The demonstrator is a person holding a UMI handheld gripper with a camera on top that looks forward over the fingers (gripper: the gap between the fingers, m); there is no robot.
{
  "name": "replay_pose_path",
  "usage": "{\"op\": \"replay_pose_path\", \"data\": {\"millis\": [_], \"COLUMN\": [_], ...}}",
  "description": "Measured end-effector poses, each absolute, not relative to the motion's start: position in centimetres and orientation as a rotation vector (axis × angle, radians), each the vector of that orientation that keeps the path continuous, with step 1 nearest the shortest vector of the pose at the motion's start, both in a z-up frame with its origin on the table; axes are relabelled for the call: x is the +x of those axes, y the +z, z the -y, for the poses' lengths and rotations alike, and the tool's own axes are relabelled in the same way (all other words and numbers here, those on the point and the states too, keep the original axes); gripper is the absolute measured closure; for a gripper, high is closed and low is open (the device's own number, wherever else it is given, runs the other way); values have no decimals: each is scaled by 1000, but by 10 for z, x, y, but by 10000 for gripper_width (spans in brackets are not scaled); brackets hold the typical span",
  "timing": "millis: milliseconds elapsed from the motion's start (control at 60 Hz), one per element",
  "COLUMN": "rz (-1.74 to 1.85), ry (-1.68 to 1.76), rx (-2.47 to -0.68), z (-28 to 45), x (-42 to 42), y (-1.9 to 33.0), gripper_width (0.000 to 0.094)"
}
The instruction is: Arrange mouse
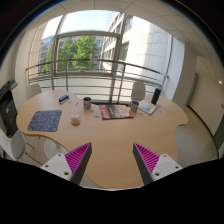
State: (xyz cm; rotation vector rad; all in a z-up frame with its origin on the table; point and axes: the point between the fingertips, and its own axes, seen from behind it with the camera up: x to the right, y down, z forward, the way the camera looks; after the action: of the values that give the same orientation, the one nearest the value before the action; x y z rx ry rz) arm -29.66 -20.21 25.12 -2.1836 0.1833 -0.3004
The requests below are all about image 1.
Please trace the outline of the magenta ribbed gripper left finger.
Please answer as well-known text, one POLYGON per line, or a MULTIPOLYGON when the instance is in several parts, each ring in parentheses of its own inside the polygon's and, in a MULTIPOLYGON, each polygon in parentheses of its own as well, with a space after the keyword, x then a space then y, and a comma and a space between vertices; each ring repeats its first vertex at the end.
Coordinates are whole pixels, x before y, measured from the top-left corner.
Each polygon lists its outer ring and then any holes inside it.
POLYGON ((86 143, 66 154, 57 153, 42 166, 42 169, 79 185, 91 154, 92 145, 86 143))

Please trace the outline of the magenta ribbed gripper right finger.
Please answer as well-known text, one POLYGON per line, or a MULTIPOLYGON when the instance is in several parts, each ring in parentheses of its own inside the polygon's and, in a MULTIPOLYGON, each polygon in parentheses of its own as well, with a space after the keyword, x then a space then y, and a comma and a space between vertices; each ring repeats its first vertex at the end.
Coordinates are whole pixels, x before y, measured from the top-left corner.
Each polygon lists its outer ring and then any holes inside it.
POLYGON ((168 154, 157 154, 137 143, 133 144, 133 154, 145 185, 182 169, 168 154))

